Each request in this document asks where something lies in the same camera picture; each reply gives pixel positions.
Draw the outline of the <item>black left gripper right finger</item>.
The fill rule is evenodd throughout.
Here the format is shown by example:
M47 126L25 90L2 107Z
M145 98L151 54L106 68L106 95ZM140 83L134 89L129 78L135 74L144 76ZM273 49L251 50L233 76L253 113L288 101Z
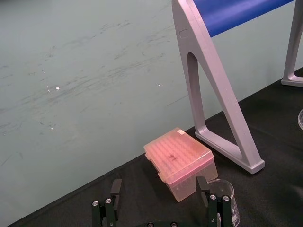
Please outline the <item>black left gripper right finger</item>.
M231 226L231 197L229 194L213 193L205 177L196 177L197 200L206 210L206 226L221 227Z

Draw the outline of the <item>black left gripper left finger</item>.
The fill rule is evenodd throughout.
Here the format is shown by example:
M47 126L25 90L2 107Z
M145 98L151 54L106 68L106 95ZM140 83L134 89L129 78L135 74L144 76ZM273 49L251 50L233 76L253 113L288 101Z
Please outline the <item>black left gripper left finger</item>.
M122 179L115 179L112 183L110 195L103 201L95 200L91 203L92 226L102 227L103 219L107 227L116 227L119 217Z

